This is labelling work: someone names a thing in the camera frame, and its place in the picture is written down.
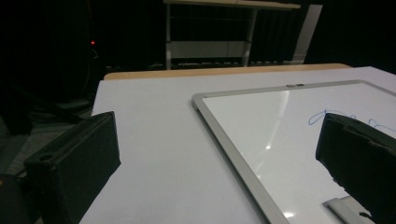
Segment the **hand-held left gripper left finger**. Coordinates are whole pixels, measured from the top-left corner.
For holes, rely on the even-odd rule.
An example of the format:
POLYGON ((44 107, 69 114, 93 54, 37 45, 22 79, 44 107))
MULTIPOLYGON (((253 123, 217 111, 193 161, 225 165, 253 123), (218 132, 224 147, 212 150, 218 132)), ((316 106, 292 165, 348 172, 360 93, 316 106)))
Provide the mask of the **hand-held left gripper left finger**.
POLYGON ((45 224, 78 224, 119 166, 112 112, 84 119, 24 162, 45 224))

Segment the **grey whiteboard eraser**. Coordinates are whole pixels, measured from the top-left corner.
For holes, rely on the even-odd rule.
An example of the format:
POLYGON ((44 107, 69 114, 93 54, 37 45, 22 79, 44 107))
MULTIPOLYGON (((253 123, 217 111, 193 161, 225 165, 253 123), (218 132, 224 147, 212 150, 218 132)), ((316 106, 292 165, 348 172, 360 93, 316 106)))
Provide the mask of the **grey whiteboard eraser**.
POLYGON ((333 198, 323 205, 344 224, 375 224, 371 214, 351 196, 333 198))

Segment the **white slanted beam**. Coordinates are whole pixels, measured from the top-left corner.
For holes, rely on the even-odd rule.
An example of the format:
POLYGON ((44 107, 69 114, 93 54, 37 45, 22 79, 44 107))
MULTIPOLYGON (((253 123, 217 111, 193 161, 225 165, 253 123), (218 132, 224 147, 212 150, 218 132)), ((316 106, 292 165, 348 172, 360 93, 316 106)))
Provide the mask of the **white slanted beam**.
POLYGON ((322 5, 310 5, 299 34, 292 61, 303 63, 318 24, 322 5))

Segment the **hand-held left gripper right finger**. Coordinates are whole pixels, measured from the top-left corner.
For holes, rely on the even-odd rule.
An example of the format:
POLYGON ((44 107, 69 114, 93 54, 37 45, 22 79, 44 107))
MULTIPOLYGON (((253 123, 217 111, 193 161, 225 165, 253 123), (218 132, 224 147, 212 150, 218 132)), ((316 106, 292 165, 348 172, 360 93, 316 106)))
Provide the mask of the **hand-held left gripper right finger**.
POLYGON ((396 224, 396 139, 359 120, 328 113, 316 160, 375 224, 396 224))

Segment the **silver framed whiteboard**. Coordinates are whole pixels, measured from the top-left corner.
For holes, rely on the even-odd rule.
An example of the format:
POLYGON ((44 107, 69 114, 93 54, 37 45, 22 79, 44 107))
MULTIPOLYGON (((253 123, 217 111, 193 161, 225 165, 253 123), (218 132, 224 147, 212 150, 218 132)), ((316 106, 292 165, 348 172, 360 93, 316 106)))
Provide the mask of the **silver framed whiteboard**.
POLYGON ((396 93, 363 80, 197 93, 192 105, 270 224, 344 224, 323 205, 350 196, 316 160, 326 114, 396 139, 396 93))

